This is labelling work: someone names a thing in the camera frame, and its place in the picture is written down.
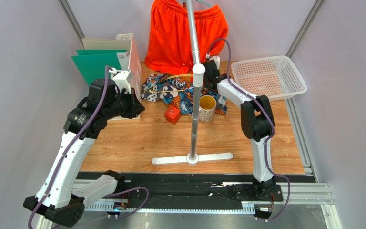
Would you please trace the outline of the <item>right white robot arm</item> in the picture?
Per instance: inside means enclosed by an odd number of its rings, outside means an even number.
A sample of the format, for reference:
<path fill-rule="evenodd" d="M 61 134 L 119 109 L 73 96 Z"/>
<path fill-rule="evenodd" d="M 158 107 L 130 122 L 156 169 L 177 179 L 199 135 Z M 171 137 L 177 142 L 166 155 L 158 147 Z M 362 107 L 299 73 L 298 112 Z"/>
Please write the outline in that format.
<path fill-rule="evenodd" d="M 241 129 L 249 139 L 253 154 L 252 195 L 259 200 L 271 197 L 276 186 L 271 169 L 271 138 L 275 133 L 275 120 L 267 96 L 246 91 L 227 74 L 220 74 L 215 60 L 202 63 L 205 67 L 204 86 L 232 101 L 241 112 Z"/>

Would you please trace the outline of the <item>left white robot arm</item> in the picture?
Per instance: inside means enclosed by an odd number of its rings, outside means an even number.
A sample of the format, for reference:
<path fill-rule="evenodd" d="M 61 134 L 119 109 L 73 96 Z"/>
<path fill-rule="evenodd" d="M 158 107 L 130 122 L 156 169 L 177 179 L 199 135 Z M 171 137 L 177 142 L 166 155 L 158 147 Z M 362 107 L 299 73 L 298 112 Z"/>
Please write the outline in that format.
<path fill-rule="evenodd" d="M 81 165 L 109 120 L 136 118 L 144 111 L 129 80 L 96 79 L 89 93 L 69 112 L 61 146 L 49 175 L 36 195 L 25 198 L 24 207 L 53 222 L 73 227 L 85 209 L 97 200 L 125 190 L 123 175 L 108 170 L 97 180 L 74 189 Z"/>

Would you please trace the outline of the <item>blue patterned shorts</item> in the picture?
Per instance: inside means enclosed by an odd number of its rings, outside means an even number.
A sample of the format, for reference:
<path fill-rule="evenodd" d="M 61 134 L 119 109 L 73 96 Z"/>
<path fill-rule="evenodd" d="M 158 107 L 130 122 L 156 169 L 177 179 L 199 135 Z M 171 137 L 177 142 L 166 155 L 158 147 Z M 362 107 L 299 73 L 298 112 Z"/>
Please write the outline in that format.
<path fill-rule="evenodd" d="M 176 107 L 183 115 L 191 115 L 193 112 L 194 85 L 183 92 L 169 92 L 158 94 L 141 94 L 141 98 L 150 102 L 164 101 L 168 106 Z"/>

